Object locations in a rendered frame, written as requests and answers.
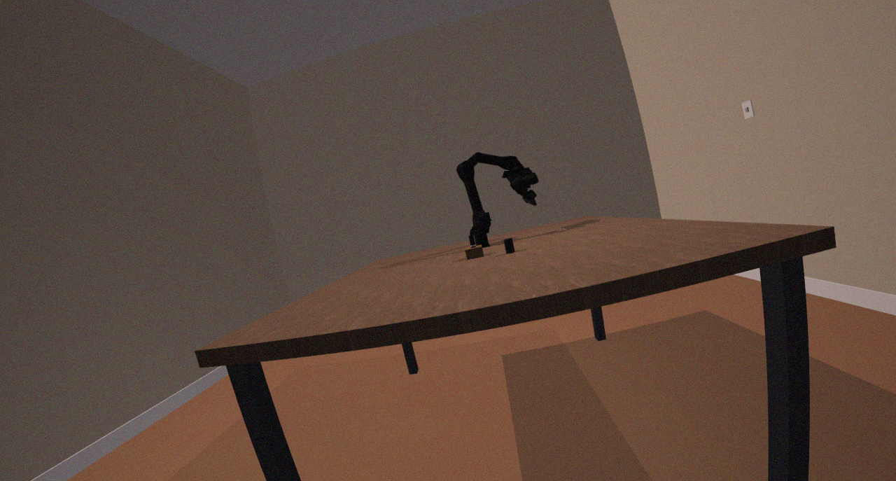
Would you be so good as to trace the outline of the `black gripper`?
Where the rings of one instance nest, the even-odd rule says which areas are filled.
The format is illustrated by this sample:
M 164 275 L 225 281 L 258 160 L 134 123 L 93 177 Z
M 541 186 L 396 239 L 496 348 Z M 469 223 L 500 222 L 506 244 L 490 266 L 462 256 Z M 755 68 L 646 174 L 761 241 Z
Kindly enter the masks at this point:
M 524 196 L 527 203 L 536 205 L 535 197 L 537 195 L 533 190 L 527 191 L 528 185 L 521 176 L 515 176 L 510 186 L 519 196 Z

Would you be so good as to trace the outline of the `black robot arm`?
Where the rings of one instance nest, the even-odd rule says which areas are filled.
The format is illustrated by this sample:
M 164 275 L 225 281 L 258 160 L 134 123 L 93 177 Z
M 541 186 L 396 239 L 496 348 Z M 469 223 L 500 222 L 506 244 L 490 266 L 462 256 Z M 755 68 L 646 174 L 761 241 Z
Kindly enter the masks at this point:
M 503 172 L 502 178 L 507 178 L 507 180 L 511 182 L 515 176 L 521 176 L 524 179 L 524 182 L 527 183 L 528 188 L 530 187 L 529 185 L 534 185 L 540 180 L 538 180 L 538 176 L 534 174 L 529 167 L 524 168 L 514 156 L 502 158 L 497 155 L 489 155 L 489 153 L 476 152 L 472 158 L 468 159 L 468 161 L 464 161 L 458 165 L 456 171 L 466 186 L 468 200 L 470 200 L 473 210 L 473 227 L 471 228 L 470 233 L 474 235 L 476 246 L 482 245 L 482 248 L 484 248 L 490 247 L 487 233 L 489 233 L 491 219 L 489 212 L 484 212 L 482 208 L 479 192 L 477 192 L 477 187 L 475 185 L 474 167 L 479 162 L 489 163 L 489 165 L 497 165 L 503 169 L 509 169 L 509 171 Z

